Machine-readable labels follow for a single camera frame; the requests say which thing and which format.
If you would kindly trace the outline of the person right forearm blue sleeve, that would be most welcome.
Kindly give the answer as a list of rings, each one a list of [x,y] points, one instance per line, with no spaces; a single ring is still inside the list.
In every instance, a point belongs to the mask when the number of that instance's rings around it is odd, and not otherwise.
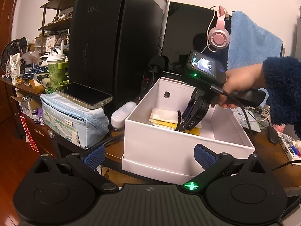
[[[271,121],[292,125],[300,137],[300,60],[293,57],[268,57],[263,62]]]

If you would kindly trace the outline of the person right hand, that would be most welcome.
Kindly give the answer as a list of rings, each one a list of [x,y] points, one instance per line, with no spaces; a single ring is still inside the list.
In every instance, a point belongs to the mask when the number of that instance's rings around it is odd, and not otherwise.
[[[228,70],[226,72],[226,82],[222,88],[227,93],[266,88],[263,64],[259,63]]]

